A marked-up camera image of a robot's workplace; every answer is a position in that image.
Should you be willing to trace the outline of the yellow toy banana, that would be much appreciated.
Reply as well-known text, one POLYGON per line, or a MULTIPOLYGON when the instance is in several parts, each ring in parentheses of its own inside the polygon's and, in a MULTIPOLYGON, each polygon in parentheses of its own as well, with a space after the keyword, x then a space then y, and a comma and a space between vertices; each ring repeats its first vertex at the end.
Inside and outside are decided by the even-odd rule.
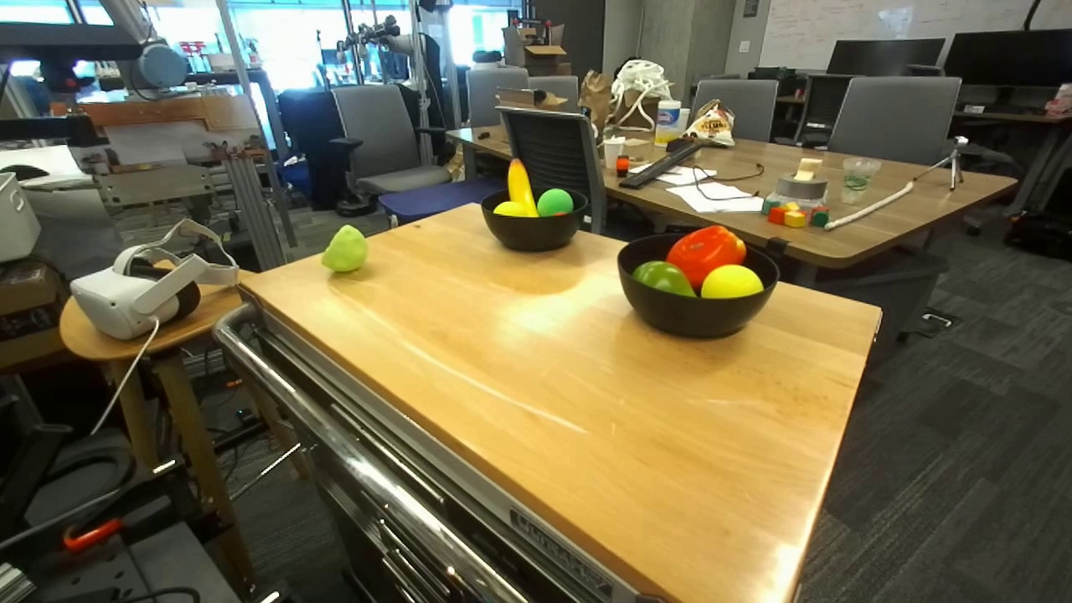
POLYGON ((531 197, 531 184, 528 184, 528 171, 518 157, 510 161, 510 171, 504 171, 504 190, 510 197, 504 202, 518 202, 525 217, 535 213, 535 197, 531 197))

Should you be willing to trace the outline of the light green bumpy fruit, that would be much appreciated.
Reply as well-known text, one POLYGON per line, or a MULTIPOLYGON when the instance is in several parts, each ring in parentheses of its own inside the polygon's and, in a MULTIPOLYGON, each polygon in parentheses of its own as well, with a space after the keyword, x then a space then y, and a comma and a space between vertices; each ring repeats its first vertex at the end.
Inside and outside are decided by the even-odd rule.
POLYGON ((369 257, 369 238, 354 223, 343 223, 321 252, 321 264, 333 273, 362 271, 369 257))

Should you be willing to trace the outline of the yellow toy lemon ball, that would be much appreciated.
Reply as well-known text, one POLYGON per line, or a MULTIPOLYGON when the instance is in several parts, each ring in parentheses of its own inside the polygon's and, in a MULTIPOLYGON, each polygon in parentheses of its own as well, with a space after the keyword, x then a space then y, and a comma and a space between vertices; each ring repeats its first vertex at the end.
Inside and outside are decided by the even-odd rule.
POLYGON ((500 217, 525 217, 525 209, 521 209, 518 202, 500 202, 500 203, 491 206, 491 213, 500 213, 500 217))

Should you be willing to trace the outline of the green toy ball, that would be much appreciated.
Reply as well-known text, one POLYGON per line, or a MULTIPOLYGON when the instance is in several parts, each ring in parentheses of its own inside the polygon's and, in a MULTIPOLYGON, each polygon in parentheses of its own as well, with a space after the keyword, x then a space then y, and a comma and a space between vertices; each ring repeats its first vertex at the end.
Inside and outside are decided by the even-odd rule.
POLYGON ((577 206, 577 202, 565 187, 547 187, 535 202, 538 217, 569 213, 571 206, 577 206))

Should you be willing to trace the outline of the green toy lime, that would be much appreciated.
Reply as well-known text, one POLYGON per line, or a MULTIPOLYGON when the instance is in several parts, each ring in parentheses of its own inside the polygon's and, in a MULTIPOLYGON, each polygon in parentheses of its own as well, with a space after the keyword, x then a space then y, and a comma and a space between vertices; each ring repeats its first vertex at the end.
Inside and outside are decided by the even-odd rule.
POLYGON ((646 288, 655 288, 676 297, 692 297, 691 278, 669 260, 642 260, 633 268, 633 278, 646 288))

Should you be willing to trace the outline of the black bowl with pepper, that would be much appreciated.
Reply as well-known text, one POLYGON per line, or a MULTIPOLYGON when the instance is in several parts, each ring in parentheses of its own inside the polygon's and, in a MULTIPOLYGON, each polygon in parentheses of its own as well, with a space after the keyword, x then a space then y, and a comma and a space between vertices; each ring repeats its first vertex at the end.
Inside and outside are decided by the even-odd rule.
POLYGON ((669 245, 683 234, 651 234, 627 242, 615 253, 618 285, 633 311, 669 335, 683 338, 719 338, 740 331, 770 297, 780 268, 768 247, 747 245, 747 264, 761 280, 762 290, 750 297, 702 297, 700 288, 692 288, 692 297, 676 297, 655 288, 646 288, 633 278, 633 268, 642 260, 665 260, 669 245))

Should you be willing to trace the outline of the black mesh office chair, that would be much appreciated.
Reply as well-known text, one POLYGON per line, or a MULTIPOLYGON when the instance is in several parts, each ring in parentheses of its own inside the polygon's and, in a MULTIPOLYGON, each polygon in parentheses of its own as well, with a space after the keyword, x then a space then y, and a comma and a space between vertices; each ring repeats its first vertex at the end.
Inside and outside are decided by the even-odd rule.
POLYGON ((594 122, 577 110, 502 107, 512 154, 535 187, 569 187, 585 197, 589 227, 606 227, 604 161, 594 122))

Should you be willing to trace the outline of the red orange toy pepper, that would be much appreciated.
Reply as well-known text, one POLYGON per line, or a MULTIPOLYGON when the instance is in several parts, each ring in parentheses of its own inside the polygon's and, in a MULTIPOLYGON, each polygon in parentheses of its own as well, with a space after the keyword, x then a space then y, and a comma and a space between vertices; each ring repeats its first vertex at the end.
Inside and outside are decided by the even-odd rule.
POLYGON ((676 264, 692 288, 719 264, 740 264, 747 257, 747 245, 723 223, 698 227, 676 238, 665 252, 665 260, 676 264))

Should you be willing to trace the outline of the white paper sheets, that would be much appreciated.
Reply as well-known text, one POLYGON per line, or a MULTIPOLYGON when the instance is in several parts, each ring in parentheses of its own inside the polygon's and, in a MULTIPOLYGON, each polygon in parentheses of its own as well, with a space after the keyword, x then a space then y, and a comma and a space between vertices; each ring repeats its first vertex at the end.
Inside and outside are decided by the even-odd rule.
POLYGON ((698 213, 757 213, 762 197, 719 182, 707 167, 669 167, 660 184, 698 213))

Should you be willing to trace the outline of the grey office chair left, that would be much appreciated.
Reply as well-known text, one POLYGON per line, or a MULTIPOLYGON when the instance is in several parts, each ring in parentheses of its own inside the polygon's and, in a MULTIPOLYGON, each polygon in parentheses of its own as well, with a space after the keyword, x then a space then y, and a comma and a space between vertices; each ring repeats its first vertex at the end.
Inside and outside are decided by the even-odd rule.
POLYGON ((450 171, 423 154, 400 88, 335 88, 344 187, 357 202, 444 184, 450 171))

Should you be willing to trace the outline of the grey office chair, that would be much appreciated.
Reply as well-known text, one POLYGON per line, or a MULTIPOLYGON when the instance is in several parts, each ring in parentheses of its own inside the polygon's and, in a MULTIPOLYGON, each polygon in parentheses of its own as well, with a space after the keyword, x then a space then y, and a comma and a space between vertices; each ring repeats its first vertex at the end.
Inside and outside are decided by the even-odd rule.
POLYGON ((934 165, 950 149, 959 92, 959 77, 851 77, 826 148, 934 165))
POLYGON ((444 184, 450 171, 423 154, 400 88, 335 88, 344 187, 357 202, 444 184))

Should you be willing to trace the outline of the colourful toy blocks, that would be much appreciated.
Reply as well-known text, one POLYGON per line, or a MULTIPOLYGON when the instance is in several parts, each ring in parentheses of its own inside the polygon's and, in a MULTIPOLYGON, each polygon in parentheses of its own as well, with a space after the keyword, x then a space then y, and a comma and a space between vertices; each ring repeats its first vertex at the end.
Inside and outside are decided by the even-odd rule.
POLYGON ((798 202, 762 202, 761 213, 785 227, 826 227, 826 209, 798 202))

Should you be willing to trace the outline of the clear plastic container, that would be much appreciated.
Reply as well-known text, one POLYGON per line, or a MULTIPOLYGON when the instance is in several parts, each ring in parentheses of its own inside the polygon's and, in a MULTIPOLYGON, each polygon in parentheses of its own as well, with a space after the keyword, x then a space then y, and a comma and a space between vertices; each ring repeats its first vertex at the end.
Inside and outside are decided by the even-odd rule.
POLYGON ((873 182, 876 171, 882 171, 882 165, 873 157, 848 157, 841 165, 841 187, 843 190, 864 190, 873 182))

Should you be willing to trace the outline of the white VR headset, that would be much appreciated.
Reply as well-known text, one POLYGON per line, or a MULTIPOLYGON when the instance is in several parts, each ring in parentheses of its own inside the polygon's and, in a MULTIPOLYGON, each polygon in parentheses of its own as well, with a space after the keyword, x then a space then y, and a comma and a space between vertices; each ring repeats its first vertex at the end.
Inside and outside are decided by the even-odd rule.
POLYGON ((156 242, 125 247, 108 268, 69 280, 73 300, 108 338, 139 338, 154 323, 192 314, 204 285, 234 285, 238 260, 223 242, 202 222, 180 217, 156 242), (175 253, 180 234, 204 238, 216 257, 175 253))

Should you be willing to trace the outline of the black computer monitor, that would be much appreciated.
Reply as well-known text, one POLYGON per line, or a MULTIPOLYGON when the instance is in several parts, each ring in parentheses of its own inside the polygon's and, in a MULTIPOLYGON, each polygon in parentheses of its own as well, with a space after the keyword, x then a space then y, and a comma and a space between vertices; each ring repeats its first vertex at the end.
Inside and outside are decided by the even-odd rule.
POLYGON ((1072 31, 954 33, 944 74, 965 82, 1057 88, 1072 80, 1072 31))

